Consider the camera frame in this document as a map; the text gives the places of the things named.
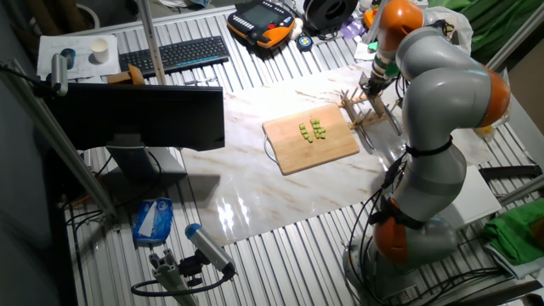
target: wooden cutting board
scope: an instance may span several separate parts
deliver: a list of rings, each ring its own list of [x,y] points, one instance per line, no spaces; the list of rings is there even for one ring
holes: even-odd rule
[[[319,118],[326,139],[316,139],[310,119]],[[300,133],[304,123],[314,143]],[[359,145],[336,104],[306,110],[263,123],[283,175],[359,153]]]

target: black keyboard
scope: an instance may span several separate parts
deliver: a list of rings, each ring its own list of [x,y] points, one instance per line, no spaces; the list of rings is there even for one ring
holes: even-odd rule
[[[206,37],[159,47],[165,73],[183,71],[229,60],[229,51],[222,37]],[[128,64],[138,67],[144,77],[155,75],[150,50],[119,54],[121,71],[128,71]]]

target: white paper cup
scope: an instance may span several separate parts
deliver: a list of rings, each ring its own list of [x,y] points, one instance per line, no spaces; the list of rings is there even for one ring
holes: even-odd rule
[[[108,53],[108,42],[102,38],[95,39],[91,42],[91,51],[93,51],[94,58],[99,63],[105,63],[110,59]]]

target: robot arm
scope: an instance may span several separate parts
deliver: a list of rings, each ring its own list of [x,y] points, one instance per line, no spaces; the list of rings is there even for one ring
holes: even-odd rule
[[[384,90],[398,73],[395,55],[402,40],[422,26],[432,25],[438,18],[406,0],[393,0],[383,9],[377,39],[380,42],[370,79],[361,78],[360,86],[369,99]]]
[[[391,65],[411,81],[402,106],[410,155],[399,186],[371,217],[372,242],[361,237],[360,250],[366,244],[368,252],[350,246],[344,261],[348,275],[363,276],[358,280],[373,276],[377,287],[383,284],[378,294],[404,277],[398,268],[417,268],[456,250],[455,230],[435,217],[457,197],[467,171],[450,134],[490,125],[504,114],[510,99],[508,85],[495,72],[446,41],[439,29],[425,26],[436,21],[431,14],[406,0],[393,0],[382,13],[372,74],[360,85],[372,99],[393,77],[388,74]],[[369,260],[358,265],[353,258]]]

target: computer monitor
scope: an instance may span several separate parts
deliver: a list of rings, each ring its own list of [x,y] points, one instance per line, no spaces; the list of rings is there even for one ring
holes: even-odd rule
[[[70,83],[45,101],[76,149],[105,146],[132,184],[156,178],[147,146],[224,147],[222,88]]]

